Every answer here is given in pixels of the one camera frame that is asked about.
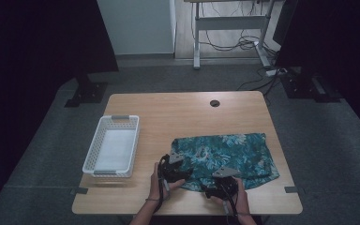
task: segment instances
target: green patterned cloth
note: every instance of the green patterned cloth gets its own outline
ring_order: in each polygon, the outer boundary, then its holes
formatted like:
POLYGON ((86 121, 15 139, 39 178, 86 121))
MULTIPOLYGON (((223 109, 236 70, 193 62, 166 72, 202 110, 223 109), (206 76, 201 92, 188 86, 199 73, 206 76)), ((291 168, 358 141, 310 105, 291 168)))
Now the green patterned cloth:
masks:
POLYGON ((212 173, 221 166, 239 170, 245 189, 256 188, 279 177, 265 144, 265 134, 233 134, 175 139, 172 152, 185 157, 181 171, 194 171, 181 188, 200 191, 214 185, 212 173))

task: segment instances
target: black metal base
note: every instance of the black metal base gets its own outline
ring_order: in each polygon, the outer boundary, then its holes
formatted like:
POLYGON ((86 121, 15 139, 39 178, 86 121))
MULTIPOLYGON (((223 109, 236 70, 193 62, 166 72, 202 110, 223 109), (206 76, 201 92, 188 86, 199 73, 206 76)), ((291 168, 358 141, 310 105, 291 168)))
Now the black metal base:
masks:
POLYGON ((78 87, 72 99, 69 99, 65 107, 78 107, 81 103, 100 103, 107 89, 105 82, 91 82, 87 88, 78 87))
POLYGON ((289 75, 280 79, 288 98, 313 98, 316 102, 340 102, 342 98, 323 77, 289 75))

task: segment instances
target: basket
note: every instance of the basket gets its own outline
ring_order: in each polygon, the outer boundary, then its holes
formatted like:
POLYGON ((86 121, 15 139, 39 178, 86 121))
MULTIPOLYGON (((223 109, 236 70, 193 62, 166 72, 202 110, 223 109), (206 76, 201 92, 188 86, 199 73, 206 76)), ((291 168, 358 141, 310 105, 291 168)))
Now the basket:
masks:
POLYGON ((130 177, 139 131, 137 115, 102 116, 83 164, 83 172, 94 177, 130 177))

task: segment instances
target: garment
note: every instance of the garment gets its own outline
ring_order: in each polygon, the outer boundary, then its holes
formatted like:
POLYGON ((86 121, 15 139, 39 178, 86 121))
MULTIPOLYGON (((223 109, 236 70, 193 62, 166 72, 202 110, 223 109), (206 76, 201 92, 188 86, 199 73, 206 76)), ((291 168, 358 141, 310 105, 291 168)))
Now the garment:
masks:
POLYGON ((180 171, 193 168, 181 188, 200 191, 212 187, 212 173, 225 166, 241 172, 245 189, 256 188, 279 177, 265 144, 265 134, 232 134, 174 139, 172 152, 184 156, 180 171))

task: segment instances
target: wall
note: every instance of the wall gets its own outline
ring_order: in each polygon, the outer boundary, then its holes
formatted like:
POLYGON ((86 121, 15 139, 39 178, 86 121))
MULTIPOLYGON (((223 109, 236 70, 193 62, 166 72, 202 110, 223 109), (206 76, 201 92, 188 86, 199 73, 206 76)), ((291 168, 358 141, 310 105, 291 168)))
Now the wall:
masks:
POLYGON ((174 53, 174 0, 97 0, 115 54, 174 53))

